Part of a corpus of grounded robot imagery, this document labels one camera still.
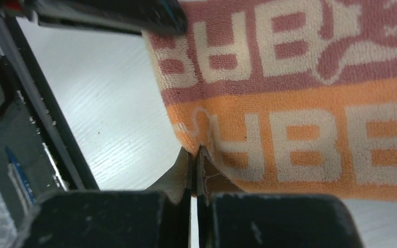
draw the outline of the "gray floor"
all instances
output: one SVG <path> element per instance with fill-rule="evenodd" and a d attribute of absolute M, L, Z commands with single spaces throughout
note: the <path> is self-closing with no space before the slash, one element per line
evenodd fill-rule
<path fill-rule="evenodd" d="M 102 189 L 143 189 L 169 169 L 180 144 L 142 39 L 20 23 Z M 397 204 L 345 203 L 367 247 L 397 248 Z"/>

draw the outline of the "folded towel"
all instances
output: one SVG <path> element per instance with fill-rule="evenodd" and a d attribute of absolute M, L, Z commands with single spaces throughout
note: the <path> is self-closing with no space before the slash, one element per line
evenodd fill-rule
<path fill-rule="evenodd" d="M 397 0 L 183 4 L 144 33 L 182 145 L 248 192 L 397 200 Z"/>

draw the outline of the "table surface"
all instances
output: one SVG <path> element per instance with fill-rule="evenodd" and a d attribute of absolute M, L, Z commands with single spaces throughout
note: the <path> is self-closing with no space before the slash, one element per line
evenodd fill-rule
<path fill-rule="evenodd" d="M 102 190 L 144 189 L 171 167 L 180 143 L 140 37 L 20 25 Z M 345 203 L 367 247 L 397 247 L 397 203 Z M 198 247 L 196 216 L 192 235 Z"/>

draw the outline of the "black plastic part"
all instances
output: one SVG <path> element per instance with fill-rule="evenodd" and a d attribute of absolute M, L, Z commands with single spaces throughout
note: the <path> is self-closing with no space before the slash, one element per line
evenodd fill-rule
<path fill-rule="evenodd" d="M 218 193 L 207 212 L 211 246 L 201 247 L 363 247 L 348 210 L 329 195 Z"/>
<path fill-rule="evenodd" d="M 78 173 L 78 176 L 81 178 L 81 182 L 85 189 L 99 189 L 98 185 L 95 181 L 95 178 L 90 171 L 89 166 L 86 163 L 86 160 L 81 153 L 81 150 L 70 130 L 66 119 L 58 106 L 57 101 L 43 75 L 42 70 L 40 69 L 37 60 L 31 51 L 31 48 L 26 41 L 25 36 L 23 35 L 22 30 L 15 18 L 6 18 L 5 23 L 9 29 L 11 36 L 13 37 L 13 41 L 18 47 L 19 53 L 22 56 L 27 69 L 31 77 L 35 82 L 36 89 L 39 91 L 40 95 L 43 97 L 42 101 L 45 106 L 48 108 L 49 113 L 53 120 L 55 121 L 56 125 L 55 128 L 59 133 L 59 138 L 63 141 L 65 148 L 70 156 L 70 159 L 75 166 L 75 170 Z M 45 140 L 48 144 L 51 144 L 50 138 L 45 136 Z M 57 149 L 54 146 L 50 146 L 49 149 L 53 154 L 59 154 Z M 65 173 L 68 171 L 66 164 L 61 161 L 60 156 L 56 156 L 55 159 L 58 160 L 57 167 L 60 172 Z"/>
<path fill-rule="evenodd" d="M 183 35 L 187 19 L 177 0 L 25 0 L 43 26 L 140 34 Z"/>
<path fill-rule="evenodd" d="M 56 194 L 32 209 L 13 247 L 188 247 L 185 204 L 155 191 Z"/>

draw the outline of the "towel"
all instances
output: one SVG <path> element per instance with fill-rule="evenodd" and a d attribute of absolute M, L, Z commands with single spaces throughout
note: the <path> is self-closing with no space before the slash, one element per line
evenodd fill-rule
<path fill-rule="evenodd" d="M 187 2 L 144 33 L 192 154 L 247 192 L 397 201 L 397 0 Z"/>

